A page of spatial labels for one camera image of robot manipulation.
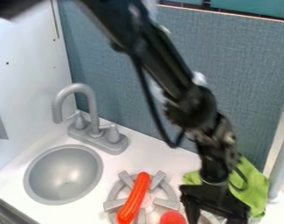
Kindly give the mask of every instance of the wire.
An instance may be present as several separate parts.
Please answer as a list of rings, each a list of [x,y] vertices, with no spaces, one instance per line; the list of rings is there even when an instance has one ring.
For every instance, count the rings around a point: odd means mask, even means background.
[[[152,118],[156,124],[156,127],[159,131],[159,134],[161,135],[161,137],[163,138],[163,141],[170,147],[170,148],[176,148],[177,146],[179,146],[184,138],[184,132],[185,132],[185,129],[182,129],[181,132],[179,134],[177,134],[177,137],[176,137],[176,140],[175,142],[173,143],[168,134],[166,133],[164,127],[163,127],[163,124],[162,124],[162,121],[158,115],[158,112],[157,112],[157,109],[156,109],[156,106],[155,106],[155,103],[152,99],[152,95],[149,91],[149,86],[148,86],[148,83],[146,81],[146,78],[145,78],[145,74],[142,70],[142,63],[141,61],[136,58],[135,56],[130,56],[134,66],[135,66],[135,70],[137,72],[137,75],[138,75],[138,78],[141,82],[141,85],[142,85],[142,91],[145,95],[145,98],[146,98],[146,102],[148,104],[148,108],[149,108],[149,111],[152,115]]]
[[[247,186],[248,186],[248,181],[247,181],[246,175],[243,174],[243,172],[238,167],[235,168],[235,171],[243,179],[244,183],[243,183],[242,187],[240,187],[240,188],[237,187],[236,185],[234,185],[231,181],[229,183],[235,191],[243,192],[247,189]]]

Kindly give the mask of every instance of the white countertop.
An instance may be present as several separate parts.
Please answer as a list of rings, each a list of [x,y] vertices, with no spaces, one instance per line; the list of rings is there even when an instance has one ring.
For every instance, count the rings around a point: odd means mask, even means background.
[[[181,177],[186,172],[197,170],[200,167],[197,154],[183,149],[171,149],[164,142],[131,129],[120,127],[119,130],[128,136],[129,147],[121,155],[112,156],[68,137],[65,123],[57,125],[51,133],[38,140],[0,171],[0,199],[41,224],[107,224],[109,222],[107,214],[103,211],[103,202],[106,201],[109,191],[118,180],[118,173],[124,170],[129,174],[141,171],[150,174],[158,171],[165,172],[166,181],[179,197],[178,186],[182,184]],[[40,204],[25,192],[24,172],[34,157],[52,147],[64,144],[85,145],[100,155],[104,164],[100,183],[87,196],[73,203],[62,206]],[[283,196],[280,197],[278,204],[268,206],[267,216],[261,223],[284,223]]]

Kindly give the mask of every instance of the gray fabric wall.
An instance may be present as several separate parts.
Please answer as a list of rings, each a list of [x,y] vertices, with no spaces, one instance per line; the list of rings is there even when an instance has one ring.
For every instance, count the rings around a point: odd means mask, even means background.
[[[100,116],[159,138],[128,58],[74,2],[59,1],[59,9],[73,81],[94,89]],[[284,107],[284,22],[163,6],[157,19],[190,68],[206,74],[239,149],[262,169]],[[184,148],[195,150],[187,141]]]

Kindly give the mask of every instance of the gray faucet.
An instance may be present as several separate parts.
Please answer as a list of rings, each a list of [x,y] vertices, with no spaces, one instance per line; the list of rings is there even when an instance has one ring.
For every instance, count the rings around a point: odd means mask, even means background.
[[[63,108],[62,104],[65,98],[71,94],[81,93],[87,97],[88,110],[91,119],[91,134],[100,134],[99,117],[97,110],[97,103],[94,91],[87,85],[82,83],[75,83],[63,88],[52,101],[52,119],[54,123],[63,122]]]
[[[91,144],[109,154],[118,155],[128,146],[128,138],[121,134],[115,123],[99,125],[97,103],[94,91],[87,85],[75,83],[63,88],[52,101],[52,119],[54,123],[63,121],[62,104],[71,94],[82,93],[87,97],[90,121],[86,121],[77,111],[74,123],[68,127],[68,136],[86,144]]]

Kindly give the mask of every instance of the green towel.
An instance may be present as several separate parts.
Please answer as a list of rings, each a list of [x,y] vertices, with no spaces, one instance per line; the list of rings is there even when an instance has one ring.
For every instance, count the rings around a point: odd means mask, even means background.
[[[260,173],[245,157],[241,158],[241,163],[238,164],[238,168],[247,177],[247,188],[243,191],[236,191],[231,185],[229,185],[230,192],[251,208],[250,215],[252,217],[263,217],[267,203],[267,178]],[[231,183],[238,188],[242,188],[242,186],[245,184],[244,180],[235,171],[230,174],[229,179]],[[202,185],[198,171],[185,173],[183,176],[183,182],[186,185]]]

